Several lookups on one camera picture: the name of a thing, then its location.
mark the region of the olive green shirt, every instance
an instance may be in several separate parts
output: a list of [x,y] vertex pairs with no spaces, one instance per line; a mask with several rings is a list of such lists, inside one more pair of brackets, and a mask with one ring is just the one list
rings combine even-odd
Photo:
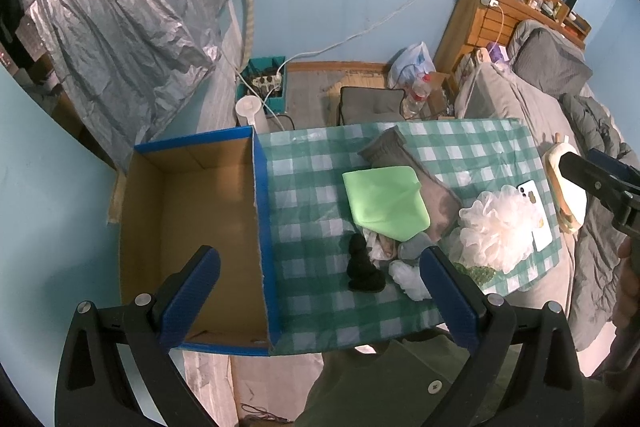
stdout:
[[[322,357],[324,368],[296,427],[419,427],[451,387],[468,351],[438,335],[416,343],[391,341],[382,355],[351,349]],[[472,425],[494,414],[517,359],[518,350],[511,348]],[[593,425],[615,395],[599,381],[585,378],[583,385],[585,425]]]

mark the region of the green checkered tablecloth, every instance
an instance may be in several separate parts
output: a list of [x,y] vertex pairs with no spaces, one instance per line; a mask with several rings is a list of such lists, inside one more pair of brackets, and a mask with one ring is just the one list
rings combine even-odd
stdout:
[[358,151],[397,125],[408,148],[465,206],[483,190],[535,180],[554,240],[482,289],[507,295],[559,261],[560,232],[529,129],[516,120],[371,123],[261,134],[267,156],[271,235],[282,337],[274,355],[379,342],[442,322],[431,299],[414,302],[387,275],[377,294],[348,290],[355,226],[342,173],[369,166]]

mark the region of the gray towel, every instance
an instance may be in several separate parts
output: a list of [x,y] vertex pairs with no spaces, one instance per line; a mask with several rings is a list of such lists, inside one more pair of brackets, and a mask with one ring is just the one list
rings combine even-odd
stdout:
[[426,230],[429,238],[437,243],[458,222],[462,208],[460,198],[432,176],[404,146],[406,140],[398,127],[387,129],[358,154],[373,168],[409,166],[414,169],[422,188],[420,195],[427,208],[431,225]]

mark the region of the small bottle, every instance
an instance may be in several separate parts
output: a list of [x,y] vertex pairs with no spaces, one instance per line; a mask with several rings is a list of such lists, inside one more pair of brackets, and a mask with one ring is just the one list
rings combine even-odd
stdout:
[[554,19],[558,18],[558,12],[560,11],[561,7],[562,7],[562,3],[558,1],[556,3],[556,7],[554,8]]
[[431,77],[429,73],[415,79],[414,84],[407,90],[402,101],[402,115],[405,118],[415,118],[420,114],[422,106],[431,92]]
[[540,10],[540,5],[542,4],[542,0],[530,0],[529,6],[534,10]]

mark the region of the headboard shelf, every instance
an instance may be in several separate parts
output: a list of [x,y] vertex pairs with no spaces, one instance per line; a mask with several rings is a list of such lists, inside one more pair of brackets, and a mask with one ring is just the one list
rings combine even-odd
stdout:
[[504,26],[500,32],[502,13],[497,7],[484,6],[480,0],[458,0],[449,23],[444,31],[434,65],[438,71],[451,73],[463,55],[476,47],[498,42],[506,46],[515,27],[523,20],[534,19],[558,31],[580,49],[584,49],[584,39],[591,26],[582,17],[575,21],[568,17],[569,7],[562,0],[549,0],[554,6],[561,2],[561,9],[555,19],[529,6],[529,0],[497,0],[504,12]]

